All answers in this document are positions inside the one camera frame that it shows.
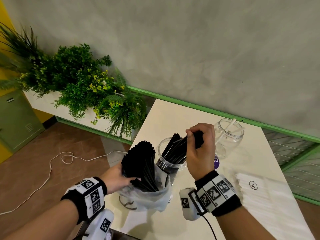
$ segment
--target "tiled floor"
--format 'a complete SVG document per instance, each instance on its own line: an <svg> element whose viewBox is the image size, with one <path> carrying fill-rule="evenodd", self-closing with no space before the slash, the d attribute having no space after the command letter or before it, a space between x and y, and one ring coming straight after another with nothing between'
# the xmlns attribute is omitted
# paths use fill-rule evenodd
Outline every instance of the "tiled floor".
<svg viewBox="0 0 320 240"><path fill-rule="evenodd" d="M112 150L127 151L129 145L96 134L56 123L0 164L0 213L13 210L48 177L49 161L60 152L69 151L85 160L105 155ZM85 177L100 175L121 159L121 153L92 161L74 159L66 165L61 155L52 161L50 180L42 189L12 213L0 216L0 239L34 219L59 202L67 188ZM320 206L298 201L315 239L320 240ZM70 235L74 238L78 227Z"/></svg>

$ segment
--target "clear plastic jar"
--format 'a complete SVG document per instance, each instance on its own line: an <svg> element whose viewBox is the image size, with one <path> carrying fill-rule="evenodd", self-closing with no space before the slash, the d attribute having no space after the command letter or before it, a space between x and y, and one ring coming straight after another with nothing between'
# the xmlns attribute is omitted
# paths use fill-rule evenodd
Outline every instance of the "clear plastic jar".
<svg viewBox="0 0 320 240"><path fill-rule="evenodd" d="M231 119L222 119L214 125L216 134L216 155L219 159L226 158L240 144L245 129L238 123L234 122L228 131L225 129L231 123Z"/></svg>
<svg viewBox="0 0 320 240"><path fill-rule="evenodd" d="M160 142L160 144L158 145L158 156L159 156L159 160L158 162L156 163L156 165L162 169L164 172L170 174L170 177L174 177L175 174L178 172L178 170L181 168L182 170L182 167L185 166L187 164L187 162L185 161L184 163L182 164L173 164L173 163L170 163L168 162L167 160L165 160L163 157L162 157L162 153L163 151L165 150L166 146L168 145L169 141L171 140L171 137L169 138L166 138L164 140L162 140Z"/></svg>

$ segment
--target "green cabinet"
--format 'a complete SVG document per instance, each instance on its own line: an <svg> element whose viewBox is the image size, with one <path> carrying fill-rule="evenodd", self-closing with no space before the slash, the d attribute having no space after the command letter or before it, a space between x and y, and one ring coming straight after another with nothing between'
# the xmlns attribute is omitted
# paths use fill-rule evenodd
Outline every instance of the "green cabinet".
<svg viewBox="0 0 320 240"><path fill-rule="evenodd" d="M21 91L0 97L0 141L9 150L18 151L44 130Z"/></svg>

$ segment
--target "white planter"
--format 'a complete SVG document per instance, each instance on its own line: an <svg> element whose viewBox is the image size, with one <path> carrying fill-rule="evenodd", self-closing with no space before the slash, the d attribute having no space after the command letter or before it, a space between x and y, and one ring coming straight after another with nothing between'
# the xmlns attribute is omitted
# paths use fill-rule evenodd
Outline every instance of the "white planter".
<svg viewBox="0 0 320 240"><path fill-rule="evenodd" d="M75 120L70 114L69 114L69 108L66 106L59 106L54 107L54 101L59 99L60 93L59 92L50 92L49 94L43 95L42 98L38 98L37 94L34 91L24 92L26 95L29 103L31 104L32 108L41 110L43 112L61 117L63 119L73 121L75 123L85 125L87 127L93 128L95 130L99 130L102 132L108 132L109 127L111 126L111 123L109 120L100 119L96 125L92 124L91 121L94 121L95 113L92 109L87 109L85 112L85 117L81 118L79 120ZM126 137L125 135L122 135L123 139L131 140L130 137Z"/></svg>

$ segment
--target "round purple label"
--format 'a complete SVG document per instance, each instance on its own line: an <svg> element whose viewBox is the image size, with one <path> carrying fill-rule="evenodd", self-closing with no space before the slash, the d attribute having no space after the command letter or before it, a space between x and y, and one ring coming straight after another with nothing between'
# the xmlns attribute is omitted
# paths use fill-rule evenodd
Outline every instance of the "round purple label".
<svg viewBox="0 0 320 240"><path fill-rule="evenodd" d="M214 155L214 169L217 169L220 165L219 158L217 155Z"/></svg>

